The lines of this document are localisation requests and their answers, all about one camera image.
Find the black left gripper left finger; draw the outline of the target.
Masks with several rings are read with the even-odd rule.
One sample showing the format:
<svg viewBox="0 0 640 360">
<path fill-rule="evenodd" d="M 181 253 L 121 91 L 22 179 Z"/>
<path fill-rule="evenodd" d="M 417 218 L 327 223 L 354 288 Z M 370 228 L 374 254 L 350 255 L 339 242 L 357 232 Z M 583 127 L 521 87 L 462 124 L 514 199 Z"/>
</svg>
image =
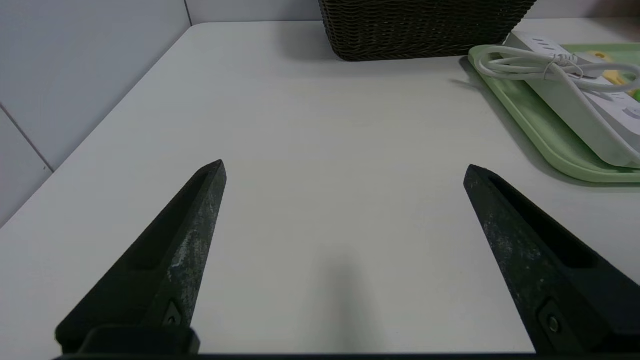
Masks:
<svg viewBox="0 0 640 360">
<path fill-rule="evenodd" d="M 191 356 L 227 174 L 201 167 L 55 329 L 64 356 Z"/>
</svg>

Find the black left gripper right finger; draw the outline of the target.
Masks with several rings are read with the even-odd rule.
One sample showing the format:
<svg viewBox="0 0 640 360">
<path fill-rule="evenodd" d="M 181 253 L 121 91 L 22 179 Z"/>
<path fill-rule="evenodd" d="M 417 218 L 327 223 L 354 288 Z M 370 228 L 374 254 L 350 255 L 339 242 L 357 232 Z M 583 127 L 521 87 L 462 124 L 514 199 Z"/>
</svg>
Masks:
<svg viewBox="0 0 640 360">
<path fill-rule="evenodd" d="M 537 355 L 639 354 L 636 282 L 493 171 L 463 185 Z"/>
</svg>

